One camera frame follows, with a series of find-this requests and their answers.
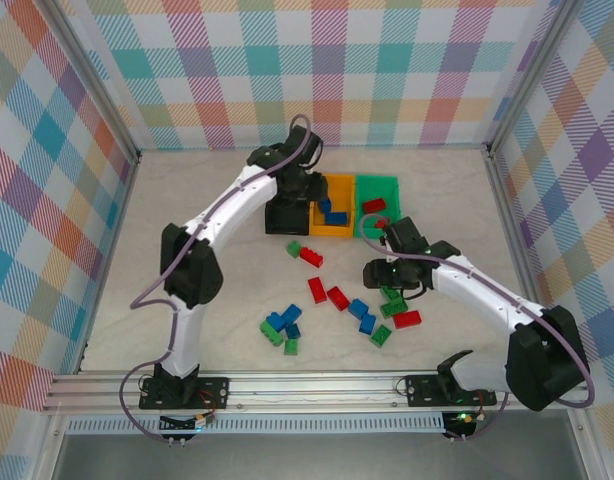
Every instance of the enclosure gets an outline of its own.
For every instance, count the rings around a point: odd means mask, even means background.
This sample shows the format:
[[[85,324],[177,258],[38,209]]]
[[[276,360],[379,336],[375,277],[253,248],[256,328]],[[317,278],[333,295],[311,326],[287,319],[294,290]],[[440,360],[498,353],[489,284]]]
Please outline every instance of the enclosure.
[[[269,235],[262,207],[229,239],[197,352],[201,376],[230,379],[227,410],[201,446],[159,449],[118,390],[167,350],[171,311],[129,305],[161,273],[163,229],[203,212],[298,113],[324,142],[314,170],[347,220],[327,225],[312,202],[308,235]],[[508,336],[437,289],[407,302],[420,325],[381,315],[385,298],[363,285],[381,255],[358,234],[379,196],[430,244],[568,309],[593,407],[537,414],[512,396],[491,433],[454,446],[443,414],[462,410],[409,407],[399,379],[466,349],[505,356]],[[322,267],[292,258],[294,240]],[[365,302],[374,332],[392,330],[381,348],[349,312],[314,303],[316,276]],[[259,327],[290,304],[297,355]],[[125,398],[157,431],[137,408],[150,373]],[[614,478],[613,0],[0,1],[0,479],[172,469]]]

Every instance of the purple cable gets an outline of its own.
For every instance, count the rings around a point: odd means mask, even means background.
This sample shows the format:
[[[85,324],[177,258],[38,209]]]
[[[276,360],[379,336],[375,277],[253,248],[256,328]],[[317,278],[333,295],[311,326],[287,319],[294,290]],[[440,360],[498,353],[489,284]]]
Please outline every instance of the purple cable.
[[[594,400],[596,399],[596,388],[594,387],[594,382],[591,378],[591,375],[589,374],[589,371],[585,367],[585,364],[583,363],[582,359],[578,356],[576,351],[572,348],[572,346],[567,342],[567,340],[565,340],[565,338],[560,333],[558,333],[558,331],[555,328],[549,325],[549,323],[547,323],[541,317],[539,317],[534,312],[529,310],[527,307],[523,306],[514,297],[512,297],[507,292],[499,288],[496,284],[490,282],[487,278],[479,275],[478,273],[474,273],[468,268],[463,267],[462,265],[458,265],[457,263],[454,263],[452,261],[445,260],[439,257],[434,257],[431,255],[420,255],[420,254],[413,254],[413,253],[396,253],[396,252],[389,251],[386,248],[383,248],[377,245],[375,242],[372,242],[369,239],[369,237],[367,237],[367,234],[365,233],[365,230],[364,230],[365,222],[369,218],[377,218],[377,219],[384,219],[384,220],[386,220],[386,218],[377,213],[370,213],[370,214],[363,216],[360,219],[359,229],[360,229],[361,237],[363,238],[365,243],[367,243],[367,245],[369,245],[371,248],[373,248],[377,252],[380,252],[384,255],[390,255],[390,256],[398,257],[398,258],[405,258],[409,260],[420,260],[424,262],[434,262],[440,265],[447,265],[448,267],[454,268],[458,270],[459,272],[465,273],[467,275],[471,275],[471,277],[474,278],[476,281],[480,282],[485,287],[489,288],[492,292],[494,292],[496,295],[502,297],[504,300],[509,302],[509,304],[512,307],[514,307],[516,310],[526,314],[532,320],[537,322],[541,327],[547,330],[556,339],[556,341],[558,341],[558,343],[562,345],[565,351],[569,354],[571,359],[574,361],[574,363],[580,370],[580,373],[582,374],[585,380],[585,383],[587,384],[587,399],[586,400],[582,402],[570,402],[568,400],[557,399],[556,402],[560,403],[561,405],[565,405],[566,407],[571,407],[571,408],[587,408],[594,403]],[[494,417],[494,420],[497,419],[500,416],[500,414],[503,412],[503,410],[505,409],[505,404],[507,403],[508,396],[509,395],[506,394],[503,404],[501,405],[500,410],[498,410],[498,415]],[[488,431],[489,430],[488,427],[494,423],[494,420],[490,421],[487,427],[480,430],[476,434],[472,435],[470,438],[477,438],[477,436],[482,435],[482,432]]]
[[[165,440],[160,435],[156,435],[155,433],[152,433],[149,430],[147,430],[146,428],[144,428],[138,422],[138,420],[136,420],[136,418],[134,418],[134,416],[129,411],[129,408],[127,408],[127,404],[125,403],[125,400],[123,398],[123,394],[124,394],[124,391],[125,391],[125,385],[127,384],[127,381],[129,380],[129,378],[134,373],[136,373],[138,370],[140,370],[141,368],[145,368],[145,367],[149,367],[151,365],[155,365],[157,363],[161,363],[161,362],[165,361],[167,359],[167,357],[169,357],[169,355],[171,354],[172,349],[174,348],[174,342],[176,340],[176,326],[178,325],[178,308],[176,307],[176,305],[171,300],[166,300],[166,299],[145,300],[145,298],[148,295],[150,295],[154,290],[156,290],[156,288],[158,288],[165,281],[165,279],[167,279],[167,277],[169,277],[169,275],[171,275],[171,273],[178,266],[178,264],[183,259],[183,257],[187,254],[187,251],[189,250],[189,247],[191,247],[191,244],[194,242],[194,240],[196,240],[196,237],[200,234],[200,232],[202,230],[207,228],[207,223],[211,219],[212,215],[214,215],[214,213],[216,213],[218,211],[218,209],[220,207],[222,207],[227,200],[229,200],[237,192],[239,192],[243,187],[246,187],[250,183],[258,180],[261,177],[264,177],[265,175],[269,175],[270,173],[274,173],[275,171],[280,170],[281,168],[283,168],[285,165],[287,165],[288,163],[293,161],[296,157],[298,157],[298,155],[300,155],[302,153],[302,151],[307,146],[307,141],[309,140],[309,135],[311,134],[311,122],[309,121],[309,118],[307,118],[306,115],[303,115],[302,113],[299,113],[298,115],[294,116],[294,118],[291,119],[291,122],[289,124],[290,131],[294,127],[294,125],[296,124],[296,121],[298,119],[303,119],[305,121],[305,130],[306,131],[305,131],[305,136],[303,137],[303,140],[300,143],[300,145],[298,146],[298,148],[296,149],[296,151],[294,153],[292,153],[289,157],[287,157],[285,160],[283,160],[282,162],[278,163],[277,165],[274,165],[273,167],[268,168],[267,170],[264,170],[264,171],[262,171],[260,173],[257,173],[256,175],[253,175],[253,176],[249,177],[248,179],[243,181],[240,184],[240,186],[232,188],[227,193],[225,193],[222,197],[220,197],[216,201],[216,203],[214,203],[214,205],[207,211],[207,213],[203,217],[203,220],[196,227],[196,230],[194,230],[194,232],[189,236],[189,240],[187,240],[187,243],[185,243],[185,245],[183,245],[183,247],[180,249],[180,252],[178,252],[178,255],[176,256],[176,258],[174,258],[174,261],[171,263],[171,265],[169,265],[169,267],[167,267],[167,269],[156,279],[156,281],[154,281],[154,283],[152,283],[150,286],[148,286],[142,293],[140,293],[134,299],[133,302],[131,302],[129,304],[129,308],[131,310],[136,310],[138,308],[146,307],[148,305],[156,305],[156,304],[168,305],[173,310],[172,322],[171,322],[171,331],[169,333],[169,344],[167,345],[167,351],[160,358],[157,358],[156,360],[151,360],[151,361],[148,361],[148,362],[141,363],[140,365],[136,365],[134,368],[129,370],[129,372],[127,372],[127,374],[121,380],[120,388],[118,390],[118,399],[120,400],[120,408],[122,408],[123,412],[125,413],[125,415],[129,419],[129,421],[138,430],[140,430],[142,433],[147,435],[149,438],[152,438],[152,439],[157,440],[159,442],[169,443],[168,440]]]

